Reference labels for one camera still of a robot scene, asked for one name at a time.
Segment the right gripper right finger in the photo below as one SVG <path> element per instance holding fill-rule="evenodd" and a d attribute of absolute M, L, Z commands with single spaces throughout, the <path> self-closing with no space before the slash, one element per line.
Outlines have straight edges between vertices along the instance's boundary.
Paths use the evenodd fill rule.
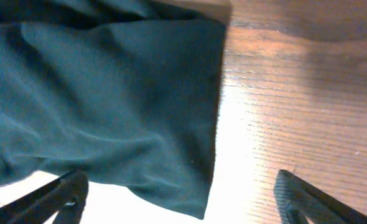
<path fill-rule="evenodd" d="M 287 170 L 277 173 L 274 198 L 282 224 L 367 224 L 367 215 Z"/>

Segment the black t-shirt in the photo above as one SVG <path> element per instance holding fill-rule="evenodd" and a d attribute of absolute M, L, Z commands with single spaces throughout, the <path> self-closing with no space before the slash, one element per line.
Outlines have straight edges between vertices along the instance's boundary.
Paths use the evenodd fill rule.
<path fill-rule="evenodd" d="M 0 0 L 0 186 L 82 170 L 202 219 L 225 33 L 157 1 Z"/>

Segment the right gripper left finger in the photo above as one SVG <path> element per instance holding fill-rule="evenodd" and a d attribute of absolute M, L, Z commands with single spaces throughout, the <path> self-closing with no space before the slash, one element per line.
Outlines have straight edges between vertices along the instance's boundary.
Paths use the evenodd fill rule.
<path fill-rule="evenodd" d="M 0 208 L 0 224 L 79 224 L 88 196 L 88 176 L 69 172 Z"/>

